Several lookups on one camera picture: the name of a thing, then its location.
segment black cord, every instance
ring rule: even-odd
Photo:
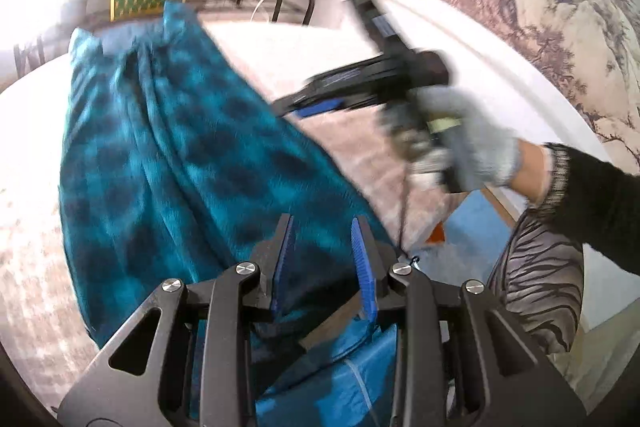
[[[404,243],[404,228],[406,227],[406,214],[409,209],[409,192],[411,190],[411,185],[409,182],[409,174],[410,174],[411,166],[409,162],[404,164],[404,177],[402,178],[402,192],[400,194],[400,223],[398,230],[398,248],[404,251],[402,248],[402,244]]]

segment blue fabric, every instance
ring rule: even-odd
[[[376,329],[363,338],[369,327],[365,321],[354,321],[337,340],[315,347],[294,364],[256,403],[259,426],[388,425],[396,328]],[[305,365],[313,375],[299,380],[296,377]]]
[[[447,242],[413,252],[431,279],[460,285],[468,279],[486,281],[511,230],[480,190],[475,190],[444,222]]]
[[[364,214],[389,241],[382,224],[321,147],[272,115],[188,8],[167,3],[162,23],[111,55],[76,30],[70,56],[60,214],[99,346],[162,280],[212,279],[248,259],[283,212],[297,237],[276,340],[300,338],[356,291],[351,219]]]

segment metal screw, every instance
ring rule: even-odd
[[[162,289],[166,292],[175,292],[182,286],[180,279],[167,279],[162,283]]]
[[[476,279],[470,279],[465,282],[466,291],[469,293],[473,293],[474,295],[478,295],[484,291],[484,284]]]
[[[396,263],[391,267],[391,270],[393,270],[396,275],[409,275],[412,268],[407,263]]]
[[[236,266],[236,273],[240,275],[249,275],[253,272],[255,272],[254,263],[240,263],[238,266]]]

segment gloved hand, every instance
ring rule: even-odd
[[[509,184],[520,167],[518,140],[511,130],[495,124],[468,94],[458,88],[421,87],[414,89],[414,95],[423,117],[431,121],[445,117],[459,121],[461,132],[458,132],[457,136],[463,141],[462,147],[469,161],[456,163],[456,169],[470,169],[471,172],[467,174],[486,183],[498,186]],[[406,107],[403,106],[404,104],[387,105],[381,114],[383,128],[392,139],[396,137],[396,142],[397,137],[401,136],[399,131],[407,125],[404,113]],[[412,155],[402,154],[402,157],[415,161],[416,150],[420,149],[424,152],[424,144],[416,144],[412,149]],[[421,159],[414,164],[413,172],[418,176],[420,171],[433,171],[430,167],[421,170],[420,165],[428,166],[430,163],[429,153],[426,156],[427,161]]]

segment person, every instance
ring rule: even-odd
[[[546,354],[568,352],[582,306],[582,244],[640,273],[640,178],[572,147],[519,139],[460,88],[423,87],[414,95],[424,116],[460,122],[470,158],[456,166],[469,171],[463,176],[510,187],[529,200],[487,284]],[[401,118],[383,120],[393,136],[389,122]],[[420,172],[420,164],[414,164],[418,182],[433,175]]]

